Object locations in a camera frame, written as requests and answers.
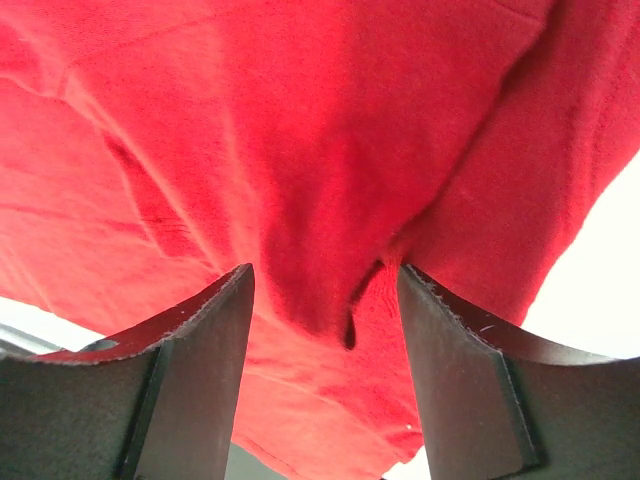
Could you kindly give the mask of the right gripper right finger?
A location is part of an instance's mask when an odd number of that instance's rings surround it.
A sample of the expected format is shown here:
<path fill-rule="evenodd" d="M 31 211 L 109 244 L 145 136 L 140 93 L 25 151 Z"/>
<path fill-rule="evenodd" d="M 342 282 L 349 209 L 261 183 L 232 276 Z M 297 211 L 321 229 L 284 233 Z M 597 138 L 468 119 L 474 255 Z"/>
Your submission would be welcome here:
<path fill-rule="evenodd" d="M 639 362 L 544 339 L 417 268 L 398 301 L 434 479 L 635 479 Z"/>

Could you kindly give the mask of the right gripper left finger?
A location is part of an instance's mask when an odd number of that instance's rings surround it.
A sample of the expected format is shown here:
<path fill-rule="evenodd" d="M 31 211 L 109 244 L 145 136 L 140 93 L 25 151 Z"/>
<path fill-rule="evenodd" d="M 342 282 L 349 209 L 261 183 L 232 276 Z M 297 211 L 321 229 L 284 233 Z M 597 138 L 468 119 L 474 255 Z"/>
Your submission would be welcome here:
<path fill-rule="evenodd" d="M 223 478 L 254 288 L 242 265 L 80 352 L 3 353 L 2 477 Z"/>

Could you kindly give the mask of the red t shirt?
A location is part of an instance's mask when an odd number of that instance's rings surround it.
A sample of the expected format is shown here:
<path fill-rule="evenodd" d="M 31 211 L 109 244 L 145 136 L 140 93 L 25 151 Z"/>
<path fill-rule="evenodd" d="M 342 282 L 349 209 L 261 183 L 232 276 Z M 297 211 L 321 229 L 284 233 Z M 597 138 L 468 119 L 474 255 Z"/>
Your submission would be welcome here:
<path fill-rule="evenodd" d="M 635 1 L 5 1 L 1 293 L 110 335 L 253 266 L 233 439 L 422 443 L 404 263 L 521 324 L 639 149 Z"/>

